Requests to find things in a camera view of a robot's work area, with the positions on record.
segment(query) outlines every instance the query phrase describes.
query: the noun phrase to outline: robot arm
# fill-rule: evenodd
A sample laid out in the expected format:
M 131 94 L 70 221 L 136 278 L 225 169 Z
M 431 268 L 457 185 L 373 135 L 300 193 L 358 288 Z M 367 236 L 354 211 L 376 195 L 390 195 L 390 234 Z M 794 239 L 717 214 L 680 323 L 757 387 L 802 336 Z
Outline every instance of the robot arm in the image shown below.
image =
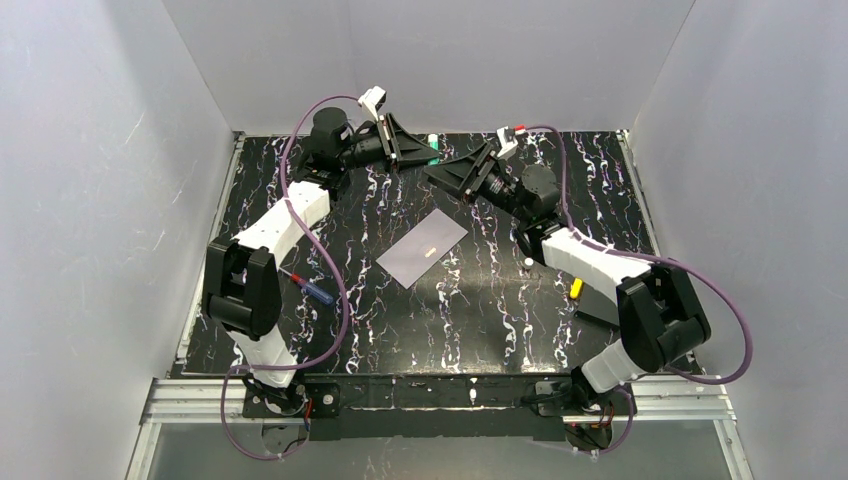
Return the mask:
M 295 182 L 289 198 L 310 227 L 330 213 L 330 195 L 318 185 Z M 277 202 L 247 230 L 213 240 L 206 252 L 201 311 L 220 323 L 251 365 L 294 365 L 277 327 L 282 299 L 277 269 L 303 231 L 285 202 Z M 294 370 L 257 371 L 256 380 L 286 388 Z
M 309 227 L 330 213 L 331 199 L 350 184 L 352 169 L 383 161 L 386 169 L 399 171 L 439 156 L 409 135 L 391 113 L 377 113 L 385 99 L 380 87 L 360 97 L 368 120 L 355 130 L 339 108 L 315 113 L 288 190 L 294 211 Z M 281 201 L 247 230 L 219 237 L 207 248 L 201 313 L 224 327 L 251 365 L 297 363 L 277 327 L 282 308 L 277 269 L 302 236 Z M 286 408 L 295 401 L 287 391 L 294 376 L 294 370 L 257 371 L 259 385 L 254 388 L 264 389 Z
M 501 129 L 511 140 L 515 131 Z M 664 366 L 710 337 L 707 322 L 688 275 L 674 267 L 612 256 L 606 247 L 584 240 L 556 213 L 560 192 L 554 173 L 530 165 L 514 180 L 506 174 L 504 156 L 484 144 L 469 155 L 424 169 L 428 180 L 466 202 L 478 197 L 492 202 L 519 220 L 514 234 L 522 252 L 537 262 L 582 278 L 616 302 L 621 339 L 576 367 L 568 398 L 588 406 L 604 393 Z

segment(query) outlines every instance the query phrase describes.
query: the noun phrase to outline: yellow object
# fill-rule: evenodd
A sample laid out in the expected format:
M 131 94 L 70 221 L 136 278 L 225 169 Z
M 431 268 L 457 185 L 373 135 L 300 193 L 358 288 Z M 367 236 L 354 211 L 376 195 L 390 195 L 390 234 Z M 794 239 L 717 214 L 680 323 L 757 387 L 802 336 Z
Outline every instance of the yellow object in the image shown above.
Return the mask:
M 572 300 L 577 300 L 577 297 L 580 296 L 580 292 L 583 291 L 583 280 L 579 278 L 574 279 L 574 283 L 571 284 L 571 291 L 568 292 L 568 296 L 571 297 Z

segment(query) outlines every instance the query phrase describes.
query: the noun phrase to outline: screwdriver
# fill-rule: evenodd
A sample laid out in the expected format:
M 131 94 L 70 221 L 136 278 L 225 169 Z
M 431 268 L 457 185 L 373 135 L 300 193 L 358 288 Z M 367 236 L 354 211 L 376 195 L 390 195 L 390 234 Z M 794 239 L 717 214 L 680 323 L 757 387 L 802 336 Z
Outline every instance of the screwdriver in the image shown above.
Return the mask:
M 324 305 L 332 305 L 332 303 L 335 302 L 333 296 L 322 290 L 320 287 L 318 287 L 318 285 L 315 285 L 312 282 L 307 282 L 306 280 L 300 278 L 299 275 L 291 273 L 284 268 L 281 268 L 280 270 L 286 275 L 288 275 L 294 283 L 300 286 L 300 288 L 306 290 L 306 293 L 317 298 Z

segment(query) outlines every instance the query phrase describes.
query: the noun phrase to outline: white enclosure wall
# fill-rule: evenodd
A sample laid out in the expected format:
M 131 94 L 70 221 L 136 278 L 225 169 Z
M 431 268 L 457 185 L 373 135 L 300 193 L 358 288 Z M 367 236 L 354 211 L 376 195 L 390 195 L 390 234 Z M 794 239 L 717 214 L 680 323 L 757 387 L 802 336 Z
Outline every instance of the white enclosure wall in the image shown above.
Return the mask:
M 729 392 L 757 478 L 848 472 L 846 32 L 846 2 L 698 0 L 633 130 L 664 253 L 750 317 Z M 739 328 L 709 303 L 699 358 L 730 373 Z
M 374 84 L 414 131 L 630 128 L 692 0 L 164 0 L 230 126 Z
M 232 135 L 161 2 L 0 15 L 0 477 L 123 478 Z

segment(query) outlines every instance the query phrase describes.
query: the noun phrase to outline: blue screwdriver handle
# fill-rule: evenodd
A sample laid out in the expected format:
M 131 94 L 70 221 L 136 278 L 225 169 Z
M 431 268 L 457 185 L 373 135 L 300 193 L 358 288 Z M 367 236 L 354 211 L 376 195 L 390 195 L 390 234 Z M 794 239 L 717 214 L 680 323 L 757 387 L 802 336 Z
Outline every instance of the blue screwdriver handle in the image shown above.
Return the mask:
M 335 302 L 335 299 L 333 298 L 332 295 L 325 292 L 320 287 L 318 287 L 318 285 L 315 285 L 312 282 L 307 282 L 307 281 L 301 279 L 299 282 L 297 282 L 297 284 L 300 285 L 300 288 L 306 290 L 306 293 L 317 298 L 324 305 L 332 305 L 333 302 Z

